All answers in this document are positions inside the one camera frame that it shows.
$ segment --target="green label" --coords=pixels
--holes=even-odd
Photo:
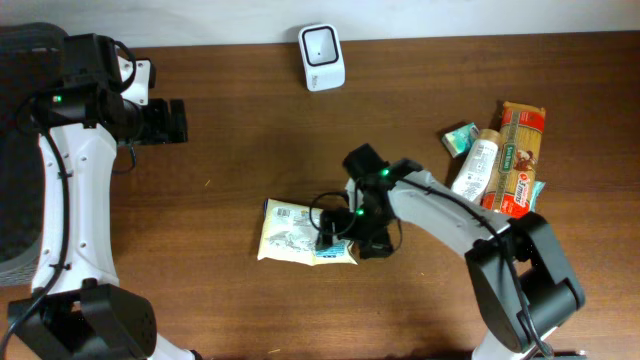
[[[516,146],[514,144],[504,144],[504,148],[502,149],[502,167],[500,168],[501,172],[509,172],[511,170],[511,165],[513,164],[513,153],[516,150]]]

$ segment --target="brown wooden surface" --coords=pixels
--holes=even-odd
[[[587,292],[551,344],[640,358],[640,33],[342,47],[346,84],[315,94],[295,44],[137,51],[158,69],[153,95],[184,98],[189,122],[189,143],[139,147],[138,168],[112,181],[121,286],[152,302],[159,331],[216,359],[472,349],[485,326],[466,266],[434,238],[407,225],[398,254],[358,266],[258,262],[262,205],[341,189],[342,159],[365,142],[445,181],[456,164],[436,133],[487,127],[510,100],[547,108],[538,210]],[[0,304],[27,295],[3,289]],[[32,357],[15,339],[9,354]]]

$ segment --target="plastic bottle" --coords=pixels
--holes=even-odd
[[[500,143],[499,132],[491,129],[480,131],[458,177],[451,186],[454,193],[462,195],[475,204],[480,204],[482,195],[489,184],[491,169],[496,160]]]

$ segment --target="spaghetti package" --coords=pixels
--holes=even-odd
[[[531,206],[546,112],[510,102],[503,106],[500,135],[504,145],[493,165],[482,206],[520,218]]]

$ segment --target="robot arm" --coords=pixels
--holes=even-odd
[[[516,220],[489,211],[451,192],[415,162],[390,165],[368,144],[351,152],[343,166],[351,177],[349,209],[322,213],[317,247],[349,239],[359,244],[362,258],[389,256],[394,249],[386,227],[394,219],[435,236],[465,258],[489,327],[474,359],[523,359],[534,349],[535,332],[541,343],[584,305],[584,291],[541,216]],[[518,277],[513,261],[529,260],[531,269]]]
[[[120,58],[115,46],[124,47],[94,34],[65,38],[61,84],[33,97],[32,116],[50,135],[40,137],[43,240],[34,298],[10,303],[9,320],[22,318],[48,290],[15,328],[43,359],[194,360],[197,353],[157,334],[149,301],[118,287],[109,220],[116,147],[185,142],[187,134],[181,101],[171,101],[170,113],[164,100],[148,98],[155,81],[151,62]],[[64,270],[56,275],[60,263]]]

